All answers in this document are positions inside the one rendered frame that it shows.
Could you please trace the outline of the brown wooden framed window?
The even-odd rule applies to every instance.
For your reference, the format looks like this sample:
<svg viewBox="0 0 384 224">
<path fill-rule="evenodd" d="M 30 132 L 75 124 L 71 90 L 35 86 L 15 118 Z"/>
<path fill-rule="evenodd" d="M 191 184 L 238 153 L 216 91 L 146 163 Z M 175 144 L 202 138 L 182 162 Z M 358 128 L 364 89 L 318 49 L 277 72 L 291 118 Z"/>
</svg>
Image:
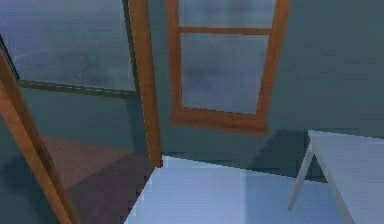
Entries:
<svg viewBox="0 0 384 224">
<path fill-rule="evenodd" d="M 271 28 L 189 27 L 179 25 L 178 0 L 166 0 L 172 105 L 168 123 L 266 136 L 268 134 L 266 119 L 289 9 L 290 0 L 276 0 Z M 182 105 L 180 48 L 182 33 L 267 35 L 269 37 L 255 114 L 197 109 Z"/>
</svg>

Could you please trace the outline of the large dark framed window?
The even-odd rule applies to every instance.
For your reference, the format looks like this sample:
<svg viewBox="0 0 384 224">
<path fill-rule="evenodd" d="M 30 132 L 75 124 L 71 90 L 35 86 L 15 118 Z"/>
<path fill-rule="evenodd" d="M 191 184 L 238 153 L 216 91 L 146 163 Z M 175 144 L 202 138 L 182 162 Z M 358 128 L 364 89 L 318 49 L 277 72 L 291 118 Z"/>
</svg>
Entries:
<svg viewBox="0 0 384 224">
<path fill-rule="evenodd" d="M 127 0 L 0 0 L 0 38 L 25 87 L 137 94 Z"/>
</svg>

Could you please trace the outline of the white trestle table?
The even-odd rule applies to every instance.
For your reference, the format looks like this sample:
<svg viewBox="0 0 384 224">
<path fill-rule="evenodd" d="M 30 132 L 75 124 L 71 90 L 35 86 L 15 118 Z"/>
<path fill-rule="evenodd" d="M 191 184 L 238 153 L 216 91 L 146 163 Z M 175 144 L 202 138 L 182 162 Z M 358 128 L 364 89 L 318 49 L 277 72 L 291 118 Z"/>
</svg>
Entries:
<svg viewBox="0 0 384 224">
<path fill-rule="evenodd" d="M 291 211 L 316 160 L 347 224 L 384 224 L 384 139 L 310 130 Z"/>
</svg>

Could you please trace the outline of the brown wooden door frame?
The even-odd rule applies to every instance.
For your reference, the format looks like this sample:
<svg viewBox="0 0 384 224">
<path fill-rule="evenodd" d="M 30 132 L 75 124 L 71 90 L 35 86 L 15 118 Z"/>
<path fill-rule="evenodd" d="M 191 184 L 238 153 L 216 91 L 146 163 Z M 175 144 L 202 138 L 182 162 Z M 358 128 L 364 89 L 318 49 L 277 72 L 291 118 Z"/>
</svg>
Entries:
<svg viewBox="0 0 384 224">
<path fill-rule="evenodd" d="M 25 87 L 0 38 L 0 202 L 25 196 L 37 219 L 4 224 L 124 224 L 161 163 L 147 0 L 127 0 L 137 94 Z"/>
</svg>

